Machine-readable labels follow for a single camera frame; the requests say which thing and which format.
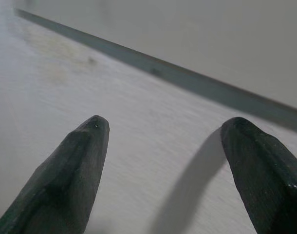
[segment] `dark green object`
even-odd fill
[[[237,117],[221,139],[236,187],[258,234],[297,234],[297,159],[275,137]]]
[[[109,124],[93,116],[70,132],[0,219],[0,234],[82,234],[101,179]]]

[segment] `white surface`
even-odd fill
[[[15,17],[0,0],[0,216],[94,114],[111,131],[88,234],[254,234],[221,149],[206,141],[228,118],[252,120],[297,156],[296,133]]]
[[[297,0],[18,0],[18,8],[297,108]]]

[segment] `white floor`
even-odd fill
[[[0,216],[95,114],[111,132],[88,234],[255,233],[221,149],[205,142],[231,117],[248,118],[297,156],[297,133],[21,19],[0,0]]]

